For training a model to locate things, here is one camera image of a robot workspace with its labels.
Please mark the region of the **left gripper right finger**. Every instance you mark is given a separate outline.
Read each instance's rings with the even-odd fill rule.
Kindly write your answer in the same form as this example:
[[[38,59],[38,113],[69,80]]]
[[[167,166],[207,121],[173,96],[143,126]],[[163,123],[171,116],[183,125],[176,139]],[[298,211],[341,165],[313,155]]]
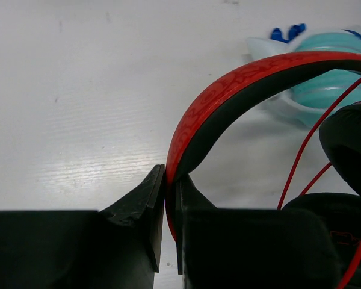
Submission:
[[[174,187],[184,288],[335,288],[338,256],[307,210],[215,207],[186,176]]]

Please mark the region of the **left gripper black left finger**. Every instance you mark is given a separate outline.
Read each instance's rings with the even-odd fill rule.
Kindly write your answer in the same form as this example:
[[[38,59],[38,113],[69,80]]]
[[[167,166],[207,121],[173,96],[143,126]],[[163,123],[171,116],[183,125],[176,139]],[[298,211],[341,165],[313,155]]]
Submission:
[[[165,173],[102,211],[0,211],[0,288],[152,288]]]

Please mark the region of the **red black headphones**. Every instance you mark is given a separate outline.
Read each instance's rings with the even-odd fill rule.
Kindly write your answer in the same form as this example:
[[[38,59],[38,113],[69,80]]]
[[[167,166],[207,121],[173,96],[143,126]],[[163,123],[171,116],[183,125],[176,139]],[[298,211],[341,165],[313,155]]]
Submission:
[[[241,115],[293,85],[292,59],[264,58],[241,66],[208,86],[187,109],[173,135],[165,173],[165,207],[176,242],[174,187],[203,161],[222,133]],[[361,63],[353,69],[361,82]],[[274,210],[307,210],[323,222],[338,256],[341,278],[335,288],[361,288],[361,101],[330,107],[314,129],[339,176],[353,189],[346,193],[309,193],[280,200]]]

